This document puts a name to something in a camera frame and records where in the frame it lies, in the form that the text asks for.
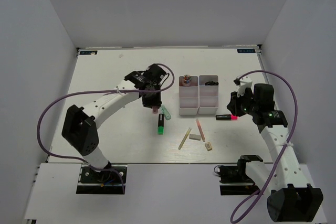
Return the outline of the pink correction tape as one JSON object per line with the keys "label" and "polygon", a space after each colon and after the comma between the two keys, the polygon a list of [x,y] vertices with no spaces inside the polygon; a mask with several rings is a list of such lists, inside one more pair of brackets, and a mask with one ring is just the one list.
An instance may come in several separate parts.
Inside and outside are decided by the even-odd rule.
{"label": "pink correction tape", "polygon": [[153,114],[158,114],[158,113],[159,113],[159,107],[158,107],[158,106],[154,106],[154,107],[152,108],[152,113],[153,113]]}

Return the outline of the black pink highlighter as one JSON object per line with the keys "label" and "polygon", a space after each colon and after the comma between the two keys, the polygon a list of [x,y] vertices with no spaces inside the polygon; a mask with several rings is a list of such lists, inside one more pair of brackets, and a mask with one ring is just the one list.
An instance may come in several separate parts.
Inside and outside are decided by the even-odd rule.
{"label": "black pink highlighter", "polygon": [[236,121],[238,117],[232,114],[220,114],[215,115],[215,119],[218,121]]}

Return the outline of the black green highlighter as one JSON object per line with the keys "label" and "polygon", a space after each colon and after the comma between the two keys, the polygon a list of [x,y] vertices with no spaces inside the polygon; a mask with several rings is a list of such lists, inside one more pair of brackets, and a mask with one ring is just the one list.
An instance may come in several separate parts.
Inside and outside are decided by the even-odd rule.
{"label": "black green highlighter", "polygon": [[164,134],[164,114],[160,113],[158,117],[158,125],[157,125],[157,134],[163,135]]}

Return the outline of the black handled scissors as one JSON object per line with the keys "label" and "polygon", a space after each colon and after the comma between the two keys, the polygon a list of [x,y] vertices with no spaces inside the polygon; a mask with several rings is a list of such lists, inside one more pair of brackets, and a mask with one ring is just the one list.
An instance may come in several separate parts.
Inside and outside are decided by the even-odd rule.
{"label": "black handled scissors", "polygon": [[205,86],[218,86],[219,83],[217,81],[208,81],[204,85]]}

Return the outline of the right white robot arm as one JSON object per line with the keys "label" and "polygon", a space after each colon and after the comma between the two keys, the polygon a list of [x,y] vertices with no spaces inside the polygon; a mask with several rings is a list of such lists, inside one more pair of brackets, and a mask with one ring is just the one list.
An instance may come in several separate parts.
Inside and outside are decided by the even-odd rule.
{"label": "right white robot arm", "polygon": [[287,119],[276,110],[274,88],[269,84],[241,83],[230,94],[227,108],[234,116],[250,115],[265,141],[271,159],[268,170],[258,155],[242,155],[235,174],[243,181],[252,180],[267,196],[267,211],[274,222],[312,222],[321,203],[321,189],[314,188],[297,160]]}

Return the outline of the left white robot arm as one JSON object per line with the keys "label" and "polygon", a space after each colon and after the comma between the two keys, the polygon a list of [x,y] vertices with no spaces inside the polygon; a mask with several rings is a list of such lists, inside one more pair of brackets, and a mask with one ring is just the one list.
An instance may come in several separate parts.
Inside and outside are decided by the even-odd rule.
{"label": "left white robot arm", "polygon": [[164,65],[154,63],[143,71],[133,71],[115,87],[95,101],[68,108],[62,137],[93,167],[93,176],[101,182],[110,178],[111,164],[99,148],[99,127],[113,114],[138,99],[151,110],[161,107],[160,89],[169,75]]}

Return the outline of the right white organizer tray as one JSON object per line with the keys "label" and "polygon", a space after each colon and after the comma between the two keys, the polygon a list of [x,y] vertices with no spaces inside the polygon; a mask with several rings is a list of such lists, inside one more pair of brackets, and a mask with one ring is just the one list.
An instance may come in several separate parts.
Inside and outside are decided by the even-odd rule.
{"label": "right white organizer tray", "polygon": [[216,75],[200,75],[198,78],[199,87],[199,108],[198,114],[211,115],[217,112],[219,107],[219,85],[205,86],[208,81],[217,81]]}

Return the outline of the pink pastel pen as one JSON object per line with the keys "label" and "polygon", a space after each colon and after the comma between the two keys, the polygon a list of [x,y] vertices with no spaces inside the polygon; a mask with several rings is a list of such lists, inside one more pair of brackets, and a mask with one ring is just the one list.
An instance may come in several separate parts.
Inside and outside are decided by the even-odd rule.
{"label": "pink pastel pen", "polygon": [[203,133],[203,130],[202,130],[199,119],[196,119],[196,125],[198,127],[198,130],[199,130],[202,141],[205,142],[205,136],[204,136],[204,133]]}

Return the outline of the yellow pastel pen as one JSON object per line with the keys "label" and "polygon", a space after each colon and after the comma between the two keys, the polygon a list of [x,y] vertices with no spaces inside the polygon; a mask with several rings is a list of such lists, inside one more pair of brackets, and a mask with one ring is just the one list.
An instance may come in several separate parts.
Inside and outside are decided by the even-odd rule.
{"label": "yellow pastel pen", "polygon": [[178,150],[181,150],[181,148],[183,147],[187,137],[189,136],[190,132],[191,132],[192,128],[189,127],[188,130],[186,131],[185,135],[183,136],[182,140],[181,140],[181,143],[179,144],[178,146]]}

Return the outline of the small beige eraser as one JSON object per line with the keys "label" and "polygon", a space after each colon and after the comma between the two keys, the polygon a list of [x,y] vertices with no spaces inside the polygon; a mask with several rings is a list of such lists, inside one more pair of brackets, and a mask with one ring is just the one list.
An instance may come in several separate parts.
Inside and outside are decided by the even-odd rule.
{"label": "small beige eraser", "polygon": [[213,149],[210,142],[205,143],[205,147],[206,147],[207,151],[211,151]]}

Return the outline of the grey white eraser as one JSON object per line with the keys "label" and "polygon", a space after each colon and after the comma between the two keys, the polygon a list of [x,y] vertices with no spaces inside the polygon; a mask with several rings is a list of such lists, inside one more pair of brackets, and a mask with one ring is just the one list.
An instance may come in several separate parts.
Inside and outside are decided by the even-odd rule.
{"label": "grey white eraser", "polygon": [[202,139],[202,137],[200,135],[197,135],[197,134],[190,134],[189,139],[200,141]]}

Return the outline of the left blue table label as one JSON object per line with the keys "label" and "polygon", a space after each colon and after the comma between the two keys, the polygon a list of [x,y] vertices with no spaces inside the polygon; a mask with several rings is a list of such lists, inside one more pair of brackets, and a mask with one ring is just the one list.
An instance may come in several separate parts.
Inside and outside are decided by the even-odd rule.
{"label": "left blue table label", "polygon": [[97,50],[82,50],[79,52],[80,55],[96,55],[97,53]]}

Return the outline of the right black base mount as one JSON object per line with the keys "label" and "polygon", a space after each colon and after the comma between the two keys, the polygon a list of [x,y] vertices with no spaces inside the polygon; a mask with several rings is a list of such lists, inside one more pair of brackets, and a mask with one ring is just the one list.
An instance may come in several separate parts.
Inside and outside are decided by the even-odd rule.
{"label": "right black base mount", "polygon": [[263,162],[258,155],[242,155],[236,165],[217,165],[214,173],[219,180],[221,196],[249,196],[259,190],[255,182],[246,175],[246,164]]}

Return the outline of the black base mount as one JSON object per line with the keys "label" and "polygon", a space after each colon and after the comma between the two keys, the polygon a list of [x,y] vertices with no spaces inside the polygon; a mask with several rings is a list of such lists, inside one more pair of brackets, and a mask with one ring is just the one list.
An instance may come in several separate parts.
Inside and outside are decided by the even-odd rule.
{"label": "black base mount", "polygon": [[126,187],[127,166],[114,166],[114,172],[96,172],[88,166],[82,166],[76,194],[78,195],[123,195]]}
{"label": "black base mount", "polygon": [[263,162],[258,155],[242,155],[236,165],[217,165],[214,173],[219,180],[221,196],[249,196],[259,190],[255,182],[246,175],[246,164]]}

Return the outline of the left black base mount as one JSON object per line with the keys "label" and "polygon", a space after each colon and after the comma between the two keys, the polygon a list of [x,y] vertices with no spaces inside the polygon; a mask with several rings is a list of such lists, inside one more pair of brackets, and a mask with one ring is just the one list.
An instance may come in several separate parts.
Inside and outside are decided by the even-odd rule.
{"label": "left black base mount", "polygon": [[78,195],[123,195],[126,187],[127,166],[114,166],[114,172],[96,172],[88,166],[82,166],[76,194]]}

